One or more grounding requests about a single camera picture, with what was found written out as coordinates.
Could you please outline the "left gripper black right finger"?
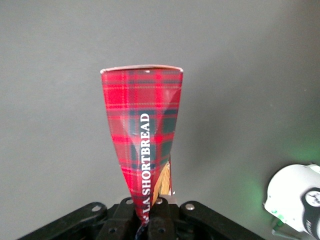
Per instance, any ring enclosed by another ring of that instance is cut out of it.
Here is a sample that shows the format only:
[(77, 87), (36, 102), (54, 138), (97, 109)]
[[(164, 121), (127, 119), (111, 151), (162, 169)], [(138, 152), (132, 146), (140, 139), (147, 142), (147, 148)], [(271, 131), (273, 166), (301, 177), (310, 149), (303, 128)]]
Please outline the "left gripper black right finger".
[(149, 215), (147, 240), (261, 240), (262, 237), (198, 201), (181, 206), (166, 199)]

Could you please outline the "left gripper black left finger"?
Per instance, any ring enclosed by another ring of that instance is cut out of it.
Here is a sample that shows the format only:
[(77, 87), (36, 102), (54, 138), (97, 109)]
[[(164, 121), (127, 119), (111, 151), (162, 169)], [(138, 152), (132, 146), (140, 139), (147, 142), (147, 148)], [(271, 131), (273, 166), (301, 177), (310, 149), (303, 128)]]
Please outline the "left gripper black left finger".
[(137, 219), (131, 198), (107, 208), (86, 204), (24, 236), (21, 240), (133, 240)]

